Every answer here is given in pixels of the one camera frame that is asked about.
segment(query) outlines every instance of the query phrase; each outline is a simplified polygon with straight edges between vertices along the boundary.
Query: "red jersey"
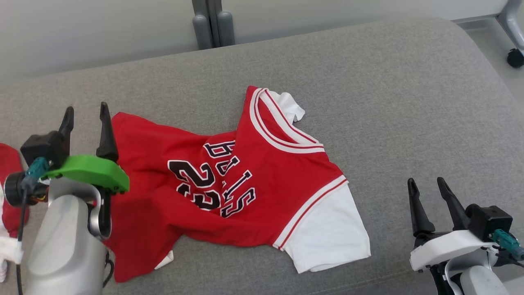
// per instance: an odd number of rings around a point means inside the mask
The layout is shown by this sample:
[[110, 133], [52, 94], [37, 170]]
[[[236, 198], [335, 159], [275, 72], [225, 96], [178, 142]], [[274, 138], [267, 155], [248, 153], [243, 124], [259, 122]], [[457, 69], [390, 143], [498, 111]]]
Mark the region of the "red jersey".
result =
[[152, 271], [182, 235], [271, 245], [299, 272], [370, 255], [347, 180], [292, 125], [293, 98], [250, 86], [237, 131], [197, 135], [118, 113], [113, 128], [130, 191], [112, 202], [115, 280]]

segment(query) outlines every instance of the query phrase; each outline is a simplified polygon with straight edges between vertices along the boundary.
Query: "black wheel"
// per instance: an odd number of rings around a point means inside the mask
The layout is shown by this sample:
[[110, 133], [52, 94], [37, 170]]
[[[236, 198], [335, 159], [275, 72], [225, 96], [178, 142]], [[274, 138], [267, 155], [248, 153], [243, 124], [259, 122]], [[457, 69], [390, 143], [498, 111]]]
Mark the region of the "black wheel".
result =
[[513, 48], [508, 53], [508, 64], [516, 69], [524, 65], [524, 56], [522, 55], [520, 50]]

